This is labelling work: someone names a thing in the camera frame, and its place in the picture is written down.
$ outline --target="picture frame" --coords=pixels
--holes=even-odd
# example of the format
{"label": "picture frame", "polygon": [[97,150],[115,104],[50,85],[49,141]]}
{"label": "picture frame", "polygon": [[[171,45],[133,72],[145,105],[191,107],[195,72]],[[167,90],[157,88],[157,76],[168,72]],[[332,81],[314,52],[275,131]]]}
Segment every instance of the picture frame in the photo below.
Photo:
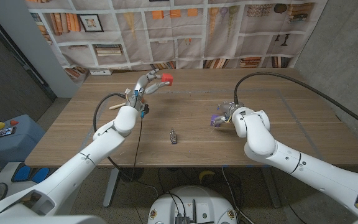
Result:
{"label": "picture frame", "polygon": [[104,32],[98,14],[79,14],[85,32]]}

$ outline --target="printed bookshelf backdrop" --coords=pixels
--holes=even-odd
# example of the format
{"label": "printed bookshelf backdrop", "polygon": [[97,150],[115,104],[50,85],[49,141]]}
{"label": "printed bookshelf backdrop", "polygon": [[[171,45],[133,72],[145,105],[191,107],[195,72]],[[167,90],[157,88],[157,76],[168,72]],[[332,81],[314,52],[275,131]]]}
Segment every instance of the printed bookshelf backdrop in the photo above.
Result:
{"label": "printed bookshelf backdrop", "polygon": [[85,68],[293,67],[327,0],[26,0],[75,79]]}

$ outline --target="table leg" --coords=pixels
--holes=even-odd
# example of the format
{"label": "table leg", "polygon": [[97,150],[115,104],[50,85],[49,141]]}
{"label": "table leg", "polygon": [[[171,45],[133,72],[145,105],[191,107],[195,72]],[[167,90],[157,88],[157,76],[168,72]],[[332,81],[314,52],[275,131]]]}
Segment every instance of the table leg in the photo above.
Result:
{"label": "table leg", "polygon": [[272,170],[270,169],[270,167],[262,167],[262,173],[264,175],[267,190],[268,190],[268,192],[270,194],[270,198],[272,199],[273,206],[275,208],[280,208],[281,207],[281,202],[280,202],[280,199],[278,197],[276,184],[275,184],[275,182],[273,180]]}
{"label": "table leg", "polygon": [[117,188],[118,183],[118,169],[112,169],[110,173],[109,183],[107,184],[106,193],[104,194],[103,206],[105,208],[110,207],[112,198]]}

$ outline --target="metal clip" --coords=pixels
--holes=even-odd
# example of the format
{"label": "metal clip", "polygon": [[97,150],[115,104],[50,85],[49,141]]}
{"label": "metal clip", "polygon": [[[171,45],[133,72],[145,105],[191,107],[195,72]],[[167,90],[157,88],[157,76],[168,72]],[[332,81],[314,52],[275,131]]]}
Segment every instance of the metal clip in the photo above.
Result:
{"label": "metal clip", "polygon": [[171,143],[172,144],[176,144],[176,143],[178,143],[178,141],[177,141],[177,134],[176,134],[176,132],[175,132],[175,130],[173,129],[173,128],[171,128]]}

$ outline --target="red block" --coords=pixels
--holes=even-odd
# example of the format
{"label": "red block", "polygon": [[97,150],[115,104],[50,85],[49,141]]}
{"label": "red block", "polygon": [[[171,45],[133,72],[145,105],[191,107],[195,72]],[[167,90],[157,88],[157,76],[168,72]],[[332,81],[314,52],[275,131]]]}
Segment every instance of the red block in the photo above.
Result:
{"label": "red block", "polygon": [[163,81],[163,82],[170,82],[169,86],[171,86],[172,83],[173,83],[173,77],[172,77],[172,75],[169,74],[169,73],[163,73],[163,74],[162,74],[161,81]]}

